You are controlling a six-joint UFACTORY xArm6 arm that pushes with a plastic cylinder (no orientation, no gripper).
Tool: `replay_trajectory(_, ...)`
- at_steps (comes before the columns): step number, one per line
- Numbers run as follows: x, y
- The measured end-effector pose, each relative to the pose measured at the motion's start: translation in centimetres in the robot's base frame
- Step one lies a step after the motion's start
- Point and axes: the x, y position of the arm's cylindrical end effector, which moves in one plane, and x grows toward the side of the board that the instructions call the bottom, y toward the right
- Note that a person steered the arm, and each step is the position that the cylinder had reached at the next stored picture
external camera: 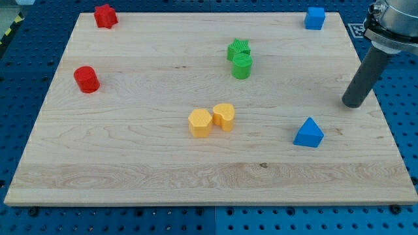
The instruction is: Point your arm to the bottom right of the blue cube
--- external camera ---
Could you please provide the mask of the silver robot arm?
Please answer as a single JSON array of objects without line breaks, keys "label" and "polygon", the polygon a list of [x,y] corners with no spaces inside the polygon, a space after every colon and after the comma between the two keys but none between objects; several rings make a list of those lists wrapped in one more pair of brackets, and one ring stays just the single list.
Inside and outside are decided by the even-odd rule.
[{"label": "silver robot arm", "polygon": [[417,54],[417,1],[377,0],[368,8],[364,37],[387,54]]}]

